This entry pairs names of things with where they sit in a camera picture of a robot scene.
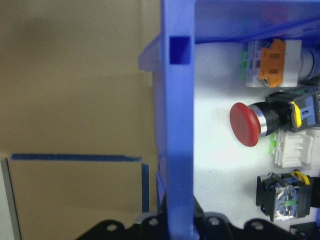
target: blue bin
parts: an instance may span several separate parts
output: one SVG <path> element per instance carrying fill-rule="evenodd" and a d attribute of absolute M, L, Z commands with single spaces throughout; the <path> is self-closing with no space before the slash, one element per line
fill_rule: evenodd
<path fill-rule="evenodd" d="M 275 37 L 318 46 L 320 1 L 161 1 L 161 33 L 139 55 L 139 68 L 153 72 L 158 203 L 166 192 L 171 239 L 196 237 L 194 45 Z"/>

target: green terminal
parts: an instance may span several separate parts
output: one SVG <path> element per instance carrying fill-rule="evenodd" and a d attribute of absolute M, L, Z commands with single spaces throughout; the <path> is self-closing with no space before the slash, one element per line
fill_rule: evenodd
<path fill-rule="evenodd" d="M 275 140 L 275 132 L 271 134 L 270 139 L 270 149 L 269 152 L 271 155 L 274 155 L 274 148 L 277 146 L 277 141 Z"/>
<path fill-rule="evenodd" d="M 290 200 L 290 201 L 285 201 L 284 206 L 289 207 L 289 206 L 294 206 L 297 205 L 298 201 L 297 200 Z"/>

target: hole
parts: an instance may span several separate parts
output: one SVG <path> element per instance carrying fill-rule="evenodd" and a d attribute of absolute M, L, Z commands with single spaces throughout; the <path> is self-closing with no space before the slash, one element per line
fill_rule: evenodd
<path fill-rule="evenodd" d="M 269 74 L 278 74 L 278 69 L 269 69 Z"/>
<path fill-rule="evenodd" d="M 257 60 L 257 61 L 255 62 L 255 67 L 256 67 L 256 68 L 260 68 L 260 60 Z"/>
<path fill-rule="evenodd" d="M 208 221 L 209 221 L 209 223 L 211 223 L 211 225 L 213 225 L 213 226 L 217 226 L 217 225 L 219 225 L 219 223 L 220 223 L 219 219 L 216 218 L 216 217 L 214 217 L 214 216 L 210 217 L 210 218 L 208 219 Z"/>
<path fill-rule="evenodd" d="M 186 65 L 191 61 L 191 40 L 189 36 L 170 37 L 170 64 Z"/>
<path fill-rule="evenodd" d="M 270 53 L 270 58 L 271 59 L 278 59 L 280 57 L 279 53 Z"/>
<path fill-rule="evenodd" d="M 108 231 L 108 232 L 114 232 L 115 230 L 117 230 L 117 225 L 115 225 L 115 224 L 110 224 L 109 226 L 107 226 L 106 227 L 106 230 Z"/>
<path fill-rule="evenodd" d="M 158 222 L 158 220 L 155 219 L 155 218 L 151 218 L 151 219 L 149 220 L 149 225 L 150 225 L 150 226 L 157 226 L 158 224 L 159 224 L 159 222 Z"/>
<path fill-rule="evenodd" d="M 258 230 L 258 231 L 261 231 L 262 229 L 264 229 L 264 225 L 258 221 L 253 221 L 251 223 L 251 227 L 253 227 L 255 230 Z"/>

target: screw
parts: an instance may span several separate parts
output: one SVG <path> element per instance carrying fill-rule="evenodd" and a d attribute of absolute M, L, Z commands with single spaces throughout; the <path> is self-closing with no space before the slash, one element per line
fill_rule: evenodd
<path fill-rule="evenodd" d="M 269 86 L 268 78 L 262 79 L 261 82 L 262 82 L 262 85 L 263 85 L 263 86 L 265 86 L 265 87 L 268 87 L 268 86 Z"/>
<path fill-rule="evenodd" d="M 157 226 L 158 225 L 158 220 L 157 219 L 155 219 L 155 218 L 151 218 L 150 220 L 149 220 L 149 225 L 151 225 L 151 226 Z"/>
<path fill-rule="evenodd" d="M 264 229 L 264 225 L 259 221 L 253 221 L 251 223 L 251 227 L 253 227 L 255 230 L 261 231 Z"/>
<path fill-rule="evenodd" d="M 108 225 L 108 226 L 106 227 L 106 230 L 107 230 L 108 232 L 114 232 L 117 228 L 118 228 L 117 225 L 115 225 L 115 224 L 110 224 L 110 225 Z"/>
<path fill-rule="evenodd" d="M 220 224 L 220 221 L 215 216 L 212 216 L 208 219 L 209 223 L 211 223 L 212 226 L 217 226 Z"/>

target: orange terminal block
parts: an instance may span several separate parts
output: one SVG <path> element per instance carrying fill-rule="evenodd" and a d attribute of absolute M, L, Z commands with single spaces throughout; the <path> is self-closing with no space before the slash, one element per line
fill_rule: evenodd
<path fill-rule="evenodd" d="M 270 47 L 262 47 L 260 60 L 260 80 L 270 88 L 283 81 L 286 44 L 274 39 Z"/>

